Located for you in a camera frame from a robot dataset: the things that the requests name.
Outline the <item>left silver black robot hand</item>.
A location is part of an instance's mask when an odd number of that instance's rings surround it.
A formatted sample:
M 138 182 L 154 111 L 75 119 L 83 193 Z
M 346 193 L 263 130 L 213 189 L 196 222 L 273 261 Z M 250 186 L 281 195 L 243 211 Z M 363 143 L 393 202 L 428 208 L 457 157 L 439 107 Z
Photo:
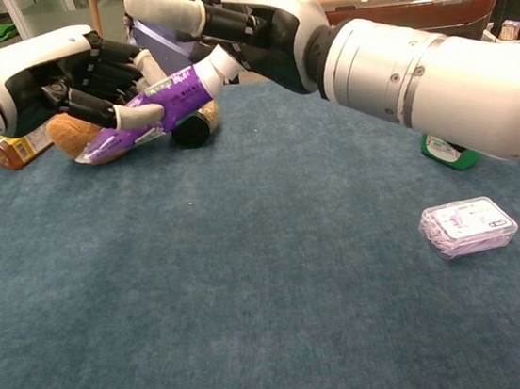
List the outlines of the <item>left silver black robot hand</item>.
M 2 134 L 24 136 L 62 113 L 108 129 L 159 121 L 163 106 L 125 104 L 142 78 L 140 55 L 137 46 L 104 39 L 83 24 L 1 48 Z

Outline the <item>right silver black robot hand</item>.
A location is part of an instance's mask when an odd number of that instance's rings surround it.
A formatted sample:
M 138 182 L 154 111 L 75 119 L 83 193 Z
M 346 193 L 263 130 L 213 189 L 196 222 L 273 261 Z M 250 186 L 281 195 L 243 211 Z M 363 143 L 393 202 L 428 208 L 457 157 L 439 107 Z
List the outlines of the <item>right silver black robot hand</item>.
M 304 58 L 328 18 L 317 0 L 123 0 L 125 12 L 168 28 L 183 41 L 220 45 L 246 70 L 299 94 L 317 81 Z

